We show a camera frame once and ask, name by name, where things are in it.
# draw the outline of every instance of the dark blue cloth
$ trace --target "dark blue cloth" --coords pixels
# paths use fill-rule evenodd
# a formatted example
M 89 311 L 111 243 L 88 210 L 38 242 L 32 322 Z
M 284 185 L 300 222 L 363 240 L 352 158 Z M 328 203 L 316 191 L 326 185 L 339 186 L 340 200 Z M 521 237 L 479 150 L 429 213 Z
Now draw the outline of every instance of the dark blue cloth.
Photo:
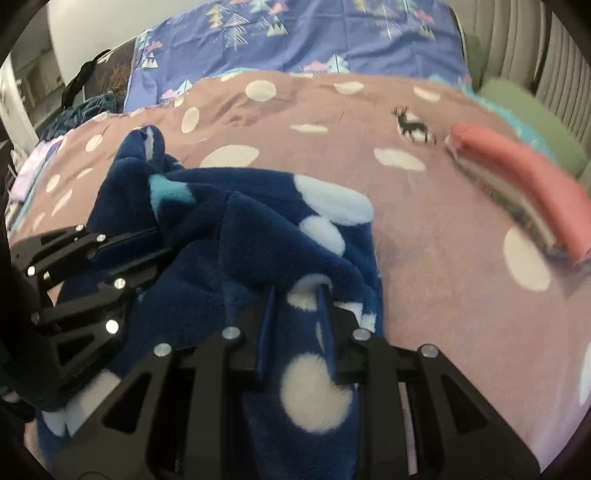
M 242 69 L 469 82 L 460 33 L 437 0 L 219 0 L 138 37 L 125 111 Z
M 102 112 L 117 113 L 117 98 L 111 91 L 90 98 L 80 105 L 66 108 L 47 127 L 42 140 L 49 142 L 60 135 L 65 135 Z
M 147 249 L 168 245 L 179 254 L 138 297 L 128 340 L 108 369 L 121 378 L 158 343 L 176 349 L 197 344 L 232 324 L 246 304 L 273 285 L 280 302 L 268 385 L 242 397 L 257 475 L 351 478 L 358 402 L 355 389 L 330 380 L 333 359 L 324 358 L 330 332 L 315 292 L 330 284 L 339 305 L 383 333 L 372 215 L 365 196 L 309 177 L 250 168 L 186 170 L 165 154 L 156 127 L 132 131 L 87 226 L 107 236 L 157 227 L 158 240 Z M 108 266 L 101 262 L 101 268 Z M 99 277 L 91 272 L 66 283 L 61 298 L 84 293 Z M 93 388 L 77 395 L 63 413 L 39 416 L 41 445 L 50 462 L 73 434 L 73 417 L 87 408 L 83 402 L 95 394 Z M 61 414 L 67 429 L 60 436 L 55 417 Z

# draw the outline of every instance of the tree pattern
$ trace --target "tree pattern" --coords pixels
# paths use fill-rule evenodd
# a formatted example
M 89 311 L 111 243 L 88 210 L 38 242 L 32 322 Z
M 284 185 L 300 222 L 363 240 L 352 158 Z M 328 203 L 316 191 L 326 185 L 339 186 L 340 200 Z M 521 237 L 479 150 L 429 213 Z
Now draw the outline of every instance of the tree pattern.
M 225 2 L 216 3 L 207 12 L 209 27 L 222 30 L 226 47 L 234 48 L 235 51 L 240 45 L 248 44 L 250 35 L 289 35 L 278 16 L 281 12 L 289 11 L 289 7 L 280 1 L 276 1 L 272 7 L 268 3 L 269 0 L 230 0 L 227 5 Z M 248 14 L 259 12 L 261 15 L 255 23 Z
M 435 20 L 419 10 L 415 0 L 353 0 L 355 8 L 368 16 L 368 27 L 378 27 L 379 33 L 390 40 L 403 33 L 418 33 L 424 38 L 435 39 L 431 25 Z
M 215 4 L 209 9 L 207 14 L 209 15 L 209 28 L 219 28 L 223 25 L 223 12 L 226 10 L 220 4 Z
M 326 62 L 327 73 L 350 73 L 349 62 L 336 53 Z

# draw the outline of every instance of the white wall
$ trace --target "white wall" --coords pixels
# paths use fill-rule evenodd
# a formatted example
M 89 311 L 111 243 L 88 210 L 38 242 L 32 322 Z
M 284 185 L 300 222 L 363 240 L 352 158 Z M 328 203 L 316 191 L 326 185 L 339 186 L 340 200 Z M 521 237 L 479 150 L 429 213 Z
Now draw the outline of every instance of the white wall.
M 49 30 L 64 82 L 101 51 L 202 3 L 205 0 L 51 0 Z
M 12 68 L 18 72 L 49 50 L 51 50 L 51 37 L 47 25 L 47 10 L 43 7 L 33 17 L 12 48 Z
M 0 117 L 15 150 L 30 155 L 39 140 L 22 105 L 10 55 L 0 69 Z

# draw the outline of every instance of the metal screw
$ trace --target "metal screw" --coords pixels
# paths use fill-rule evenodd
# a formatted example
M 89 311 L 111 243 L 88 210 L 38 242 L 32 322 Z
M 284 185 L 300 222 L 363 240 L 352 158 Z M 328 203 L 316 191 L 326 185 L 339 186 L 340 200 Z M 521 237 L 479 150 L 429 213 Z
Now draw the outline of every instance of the metal screw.
M 371 332 L 365 328 L 356 328 L 353 330 L 353 338 L 358 342 L 367 342 L 371 337 Z
M 114 335 L 119 331 L 119 322 L 117 322 L 117 320 L 109 320 L 107 323 L 105 323 L 105 329 L 111 335 Z
M 113 286 L 117 290 L 123 290 L 125 288 L 125 280 L 123 278 L 118 278 L 113 282 Z
M 238 337 L 240 337 L 240 335 L 242 334 L 242 332 L 240 331 L 240 328 L 238 327 L 226 327 L 222 330 L 222 336 L 226 339 L 226 340 L 236 340 Z
M 169 356 L 173 348 L 167 343 L 159 343 L 154 347 L 154 355 L 159 357 Z
M 425 358 L 435 358 L 439 355 L 439 350 L 435 345 L 428 343 L 421 347 L 421 355 Z

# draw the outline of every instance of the folded towel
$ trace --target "folded towel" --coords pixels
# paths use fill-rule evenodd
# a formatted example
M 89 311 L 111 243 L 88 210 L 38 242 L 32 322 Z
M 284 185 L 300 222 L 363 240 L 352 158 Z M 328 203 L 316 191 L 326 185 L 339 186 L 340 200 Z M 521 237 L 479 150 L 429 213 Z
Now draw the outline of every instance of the folded towel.
M 556 246 L 564 248 L 573 262 L 591 258 L 591 199 L 575 179 L 529 146 L 484 127 L 454 124 L 449 144 L 459 157 L 484 167 L 525 195 L 535 211 L 533 220 L 540 218 L 537 223 L 543 236 L 550 241 L 553 235 Z

